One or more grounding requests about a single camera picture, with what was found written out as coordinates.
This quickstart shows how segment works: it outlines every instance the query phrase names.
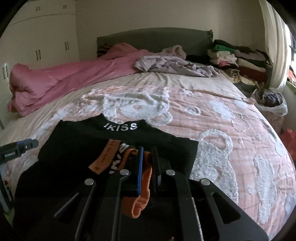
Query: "orange tag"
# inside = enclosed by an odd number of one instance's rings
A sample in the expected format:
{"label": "orange tag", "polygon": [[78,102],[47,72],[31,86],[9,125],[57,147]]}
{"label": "orange tag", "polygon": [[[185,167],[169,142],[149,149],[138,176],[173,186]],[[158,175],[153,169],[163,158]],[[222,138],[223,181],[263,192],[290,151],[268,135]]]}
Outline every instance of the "orange tag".
{"label": "orange tag", "polygon": [[112,160],[119,149],[120,143],[121,141],[110,139],[101,155],[89,166],[89,169],[96,174],[102,173],[102,171],[104,171],[112,163]]}

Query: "bed sheet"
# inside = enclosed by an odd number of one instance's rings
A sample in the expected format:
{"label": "bed sheet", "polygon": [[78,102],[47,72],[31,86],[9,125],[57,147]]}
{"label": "bed sheet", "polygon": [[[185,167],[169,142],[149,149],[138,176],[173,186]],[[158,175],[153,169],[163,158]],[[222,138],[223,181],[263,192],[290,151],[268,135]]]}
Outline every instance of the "bed sheet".
{"label": "bed sheet", "polygon": [[[135,103],[145,103],[154,110],[162,106],[158,109],[162,112],[145,118],[139,112],[131,116],[127,114],[130,110],[117,114],[102,107],[118,96],[122,100],[133,96]],[[253,103],[223,75],[200,78],[141,73],[98,83],[7,126],[0,135],[0,145],[37,138],[40,146],[10,161],[11,174],[6,178],[14,193],[19,176],[37,161],[40,147],[60,119],[81,120],[100,113],[113,122],[144,118],[162,131],[198,140],[190,178],[212,180],[271,239],[295,206],[295,168],[279,137]],[[128,107],[124,101],[118,105],[119,109]]]}

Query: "wall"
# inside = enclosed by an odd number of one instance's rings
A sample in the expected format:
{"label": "wall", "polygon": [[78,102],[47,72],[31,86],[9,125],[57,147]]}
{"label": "wall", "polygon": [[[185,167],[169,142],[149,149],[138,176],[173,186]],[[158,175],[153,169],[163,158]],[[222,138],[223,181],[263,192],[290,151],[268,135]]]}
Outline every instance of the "wall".
{"label": "wall", "polygon": [[77,0],[81,60],[96,58],[96,37],[121,31],[180,27],[214,31],[215,39],[265,49],[258,0]]}
{"label": "wall", "polygon": [[283,129],[287,127],[296,132],[296,90],[295,93],[286,85],[282,92],[288,106],[288,114],[285,116]]}

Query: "white cabinet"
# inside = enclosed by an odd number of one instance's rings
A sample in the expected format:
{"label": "white cabinet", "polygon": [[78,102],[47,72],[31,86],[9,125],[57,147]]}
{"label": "white cabinet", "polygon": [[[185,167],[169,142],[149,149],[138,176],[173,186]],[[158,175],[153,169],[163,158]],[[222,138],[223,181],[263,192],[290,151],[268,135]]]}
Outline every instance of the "white cabinet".
{"label": "white cabinet", "polygon": [[79,61],[75,15],[42,16],[35,25],[39,68]]}
{"label": "white cabinet", "polygon": [[38,0],[25,3],[10,21],[9,26],[29,18],[45,15],[75,14],[74,0]]}
{"label": "white cabinet", "polygon": [[0,119],[6,125],[15,118],[7,112],[11,93],[2,66],[25,64],[43,69],[79,61],[74,0],[38,0],[24,4],[0,38]]}

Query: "bed headboard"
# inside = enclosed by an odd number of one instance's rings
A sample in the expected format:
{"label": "bed headboard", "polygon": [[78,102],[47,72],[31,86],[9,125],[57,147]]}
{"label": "bed headboard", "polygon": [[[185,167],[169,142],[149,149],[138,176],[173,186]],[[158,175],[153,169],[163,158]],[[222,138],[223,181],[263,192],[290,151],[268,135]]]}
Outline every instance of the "bed headboard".
{"label": "bed headboard", "polygon": [[100,49],[105,43],[128,43],[137,49],[158,53],[162,49],[181,45],[187,55],[207,55],[213,41],[213,31],[190,28],[143,28],[97,37]]}

